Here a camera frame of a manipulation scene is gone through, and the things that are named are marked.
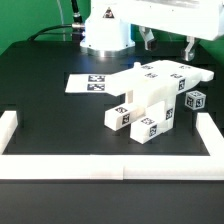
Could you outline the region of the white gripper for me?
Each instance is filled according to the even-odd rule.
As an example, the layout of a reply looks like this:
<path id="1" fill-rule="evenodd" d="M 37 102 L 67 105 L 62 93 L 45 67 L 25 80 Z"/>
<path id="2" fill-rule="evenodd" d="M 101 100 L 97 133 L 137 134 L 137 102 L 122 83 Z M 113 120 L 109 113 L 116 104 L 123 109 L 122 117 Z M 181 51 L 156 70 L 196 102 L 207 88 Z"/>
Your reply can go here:
<path id="1" fill-rule="evenodd" d="M 195 38 L 213 41 L 224 35 L 224 0 L 91 0 L 91 7 L 100 18 L 110 9 L 114 17 L 140 26 L 148 51 L 157 46 L 150 28 L 187 36 L 185 61 L 194 59 Z"/>

